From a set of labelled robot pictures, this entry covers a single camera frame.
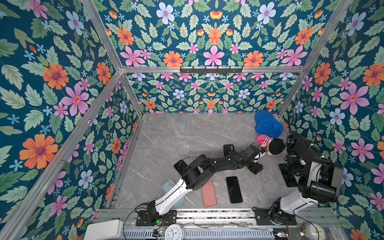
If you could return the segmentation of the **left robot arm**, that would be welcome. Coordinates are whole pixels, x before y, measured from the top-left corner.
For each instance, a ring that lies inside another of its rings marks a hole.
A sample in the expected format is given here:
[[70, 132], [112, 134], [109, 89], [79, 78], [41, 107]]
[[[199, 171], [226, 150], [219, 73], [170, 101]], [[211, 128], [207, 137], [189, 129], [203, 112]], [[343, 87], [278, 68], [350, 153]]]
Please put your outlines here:
[[224, 145], [224, 156], [221, 158], [208, 158], [206, 155], [192, 157], [194, 160], [186, 164], [184, 160], [174, 164], [174, 168], [181, 178], [163, 197], [149, 202], [148, 214], [156, 219], [166, 215], [170, 209], [186, 194], [201, 189], [216, 173], [234, 171], [247, 168], [253, 174], [258, 174], [263, 166], [258, 160], [267, 151], [263, 147], [248, 146], [245, 150], [237, 152], [233, 145]]

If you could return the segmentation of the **black phone case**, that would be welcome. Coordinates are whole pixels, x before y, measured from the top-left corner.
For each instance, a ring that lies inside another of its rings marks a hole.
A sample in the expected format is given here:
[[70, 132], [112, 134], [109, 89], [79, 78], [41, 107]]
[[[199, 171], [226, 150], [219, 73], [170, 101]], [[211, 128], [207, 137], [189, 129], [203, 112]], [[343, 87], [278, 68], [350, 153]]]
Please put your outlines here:
[[223, 145], [224, 156], [227, 157], [232, 153], [235, 153], [235, 146], [232, 144]]

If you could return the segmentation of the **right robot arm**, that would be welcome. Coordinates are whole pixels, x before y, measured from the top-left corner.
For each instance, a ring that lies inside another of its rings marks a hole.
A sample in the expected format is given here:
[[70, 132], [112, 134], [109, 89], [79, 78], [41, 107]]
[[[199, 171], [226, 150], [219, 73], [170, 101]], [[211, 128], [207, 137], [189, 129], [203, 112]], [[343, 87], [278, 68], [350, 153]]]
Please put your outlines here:
[[291, 222], [309, 206], [336, 202], [344, 172], [343, 166], [327, 160], [318, 147], [296, 132], [289, 133], [286, 149], [285, 160], [299, 180], [294, 192], [271, 206], [269, 218], [276, 225]]

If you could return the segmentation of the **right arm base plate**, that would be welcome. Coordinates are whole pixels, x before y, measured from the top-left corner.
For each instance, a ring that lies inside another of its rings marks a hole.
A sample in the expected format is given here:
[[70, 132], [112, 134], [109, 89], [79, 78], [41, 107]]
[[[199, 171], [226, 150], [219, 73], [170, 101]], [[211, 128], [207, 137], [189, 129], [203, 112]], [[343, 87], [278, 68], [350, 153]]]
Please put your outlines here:
[[258, 226], [266, 225], [289, 225], [295, 226], [297, 224], [296, 218], [294, 215], [288, 214], [280, 209], [261, 209], [261, 208], [252, 208], [255, 219]]

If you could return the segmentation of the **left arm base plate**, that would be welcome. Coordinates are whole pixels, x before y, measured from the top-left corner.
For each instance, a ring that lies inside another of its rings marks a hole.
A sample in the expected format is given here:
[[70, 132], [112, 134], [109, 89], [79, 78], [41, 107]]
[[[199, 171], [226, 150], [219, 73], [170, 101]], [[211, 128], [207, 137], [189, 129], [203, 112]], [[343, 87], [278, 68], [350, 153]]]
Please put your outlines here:
[[158, 215], [149, 210], [141, 210], [138, 213], [136, 226], [137, 227], [167, 227], [176, 223], [177, 211], [170, 210], [165, 215]]

